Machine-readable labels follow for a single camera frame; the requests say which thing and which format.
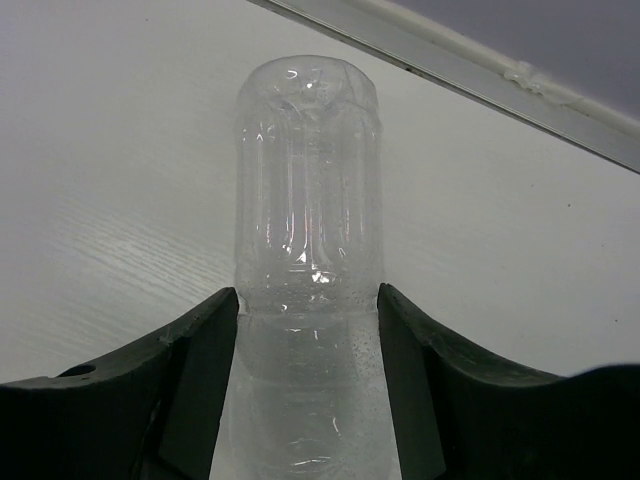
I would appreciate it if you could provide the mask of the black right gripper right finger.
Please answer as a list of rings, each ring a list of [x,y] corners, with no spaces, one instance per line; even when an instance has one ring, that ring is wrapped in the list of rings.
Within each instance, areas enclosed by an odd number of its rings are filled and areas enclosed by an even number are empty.
[[[635,479],[639,368],[563,377],[501,357],[389,284],[380,342],[405,479]]]

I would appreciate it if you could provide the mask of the clear bottle white-blue cap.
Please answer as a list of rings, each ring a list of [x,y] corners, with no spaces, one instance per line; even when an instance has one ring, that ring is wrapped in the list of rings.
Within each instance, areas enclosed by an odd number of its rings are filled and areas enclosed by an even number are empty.
[[[340,59],[257,67],[237,99],[234,287],[225,401],[240,479],[386,479],[381,123]]]

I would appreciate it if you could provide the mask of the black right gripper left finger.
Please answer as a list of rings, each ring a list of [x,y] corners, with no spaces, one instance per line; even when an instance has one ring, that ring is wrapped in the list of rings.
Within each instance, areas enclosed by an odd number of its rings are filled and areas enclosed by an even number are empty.
[[[238,311],[223,288],[58,376],[2,384],[2,478],[209,478]]]

